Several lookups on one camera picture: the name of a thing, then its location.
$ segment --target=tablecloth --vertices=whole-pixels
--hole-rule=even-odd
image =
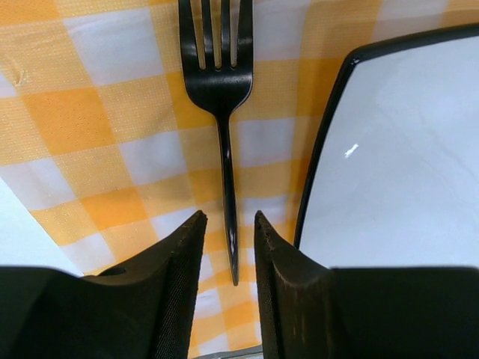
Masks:
[[[186,95],[177,2],[0,0],[0,9],[0,176],[85,274],[206,212],[190,357],[260,344],[254,213],[263,210],[292,239],[345,55],[479,21],[475,0],[254,2],[254,88],[231,121],[241,265],[234,287],[215,121]]]

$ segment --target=checkered tablecloth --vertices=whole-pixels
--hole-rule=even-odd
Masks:
[[[254,213],[292,239],[344,56],[474,21],[476,0],[254,2],[254,90],[231,123],[238,287],[215,121],[185,92],[176,0],[0,0],[0,176],[84,273],[137,254],[202,209],[209,221],[190,356],[256,346]]]

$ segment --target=fork head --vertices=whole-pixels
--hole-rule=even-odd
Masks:
[[[201,0],[205,68],[200,68],[190,0],[178,0],[180,50],[186,92],[218,119],[229,117],[253,85],[253,0],[240,0],[237,61],[231,63],[230,0],[221,2],[221,66],[215,67],[210,0]]]

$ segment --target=utensil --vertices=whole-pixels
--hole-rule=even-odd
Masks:
[[[479,24],[350,54],[299,211],[304,254],[324,266],[479,266],[478,59]]]
[[[215,66],[210,0],[201,1],[205,68],[200,68],[190,0],[178,0],[180,50],[186,92],[196,106],[216,118],[222,159],[223,207],[233,284],[238,274],[237,206],[229,132],[230,116],[253,85],[253,1],[240,0],[237,61],[231,61],[230,1],[221,2],[221,65]]]

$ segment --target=gingham fabric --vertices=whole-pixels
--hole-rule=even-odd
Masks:
[[[185,92],[176,0],[0,0],[0,176],[84,273],[137,254],[204,210],[189,355],[256,346],[254,213],[262,209],[292,239],[344,56],[371,41],[474,21],[476,0],[254,2],[254,89],[231,123],[238,287],[215,121]]]

